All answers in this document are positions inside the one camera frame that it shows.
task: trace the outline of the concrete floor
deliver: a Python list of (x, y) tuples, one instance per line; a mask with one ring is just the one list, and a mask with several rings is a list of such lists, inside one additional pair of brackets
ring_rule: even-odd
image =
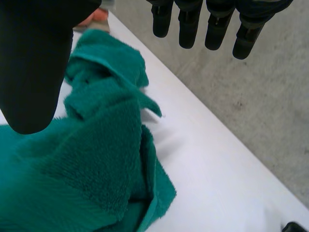
[(178, 45), (177, 7), (164, 39), (152, 33), (150, 9), (145, 0), (119, 0), (113, 12), (309, 207), (309, 1), (272, 18), (243, 61), (232, 57), (238, 14), (213, 52), (204, 47), (205, 5), (190, 50)]

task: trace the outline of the white surface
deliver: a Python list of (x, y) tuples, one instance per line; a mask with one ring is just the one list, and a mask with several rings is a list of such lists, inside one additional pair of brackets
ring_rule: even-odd
[[(140, 50), (146, 93), (164, 115), (142, 113), (177, 197), (148, 231), (279, 232), (292, 220), (308, 229), (304, 205), (112, 14), (109, 23), (114, 36)], [(64, 115), (69, 92), (64, 84), (56, 116)]]

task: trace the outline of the fuzzy fabric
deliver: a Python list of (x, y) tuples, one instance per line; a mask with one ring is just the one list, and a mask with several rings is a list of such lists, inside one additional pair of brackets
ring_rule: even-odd
[(141, 108), (161, 116), (139, 91), (148, 85), (143, 58), (89, 30), (66, 80), (66, 118), (32, 135), (0, 126), (0, 231), (145, 231), (176, 192), (140, 119)]

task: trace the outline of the black object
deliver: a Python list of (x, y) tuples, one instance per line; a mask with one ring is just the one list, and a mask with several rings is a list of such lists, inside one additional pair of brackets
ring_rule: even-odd
[[(168, 33), (173, 0), (148, 0), (154, 15), (154, 34), (164, 37)], [(275, 13), (287, 8), (293, 0), (206, 0), (210, 12), (205, 46), (209, 50), (220, 48), (235, 9), (240, 12), (241, 26), (237, 32), (233, 56), (245, 59), (251, 52), (263, 26)], [(194, 45), (203, 0), (175, 0), (179, 13), (179, 44), (183, 48)]]
[(217, 50), (222, 44), (235, 5), (233, 0), (206, 0), (206, 4), (211, 15), (208, 20), (205, 46), (209, 50)]
[(170, 18), (174, 0), (148, 0), (153, 6), (153, 32), (159, 38), (164, 38), (169, 31)]
[(307, 232), (304, 228), (298, 225), (296, 222), (289, 222), (282, 232)]
[(53, 119), (72, 45), (72, 28), (101, 0), (0, 0), (0, 108), (18, 133)]

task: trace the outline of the orange object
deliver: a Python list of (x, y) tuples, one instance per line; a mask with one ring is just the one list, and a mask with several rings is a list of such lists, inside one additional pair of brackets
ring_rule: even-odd
[(105, 21), (108, 18), (108, 11), (103, 9), (96, 9), (87, 19), (79, 24), (79, 26), (86, 26), (91, 21)]

